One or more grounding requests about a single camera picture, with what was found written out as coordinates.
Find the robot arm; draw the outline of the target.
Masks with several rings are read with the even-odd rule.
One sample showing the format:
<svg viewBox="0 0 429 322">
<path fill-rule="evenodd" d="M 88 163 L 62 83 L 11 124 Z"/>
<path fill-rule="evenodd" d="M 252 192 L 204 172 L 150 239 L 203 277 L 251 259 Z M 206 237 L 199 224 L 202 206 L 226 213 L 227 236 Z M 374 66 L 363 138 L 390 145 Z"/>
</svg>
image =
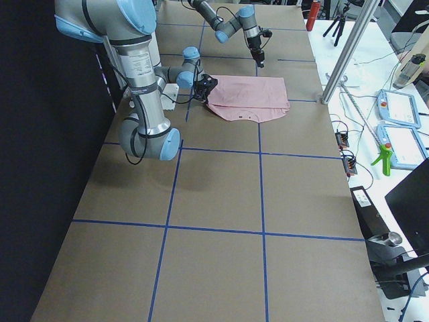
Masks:
<svg viewBox="0 0 429 322">
<path fill-rule="evenodd" d="M 179 67 L 155 67 L 149 43 L 156 29 L 151 1 L 55 1 L 58 30 L 87 42 L 108 40 L 119 57 L 119 75 L 131 90 L 134 108 L 123 120 L 119 142 L 137 158 L 171 160 L 180 145 L 180 132 L 171 126 L 162 108 L 165 85 L 209 93 L 210 80 L 195 47 L 183 51 Z"/>
<path fill-rule="evenodd" d="M 262 28 L 256 20 L 255 6 L 246 5 L 238 10 L 238 12 L 230 14 L 231 19 L 225 20 L 214 10 L 207 1 L 188 1 L 189 6 L 197 11 L 209 26 L 214 30 L 216 39 L 224 44 L 235 35 L 238 31 L 243 31 L 245 44 L 257 67 L 265 66 L 265 52 L 261 38 L 270 39 L 272 31 Z"/>
</svg>

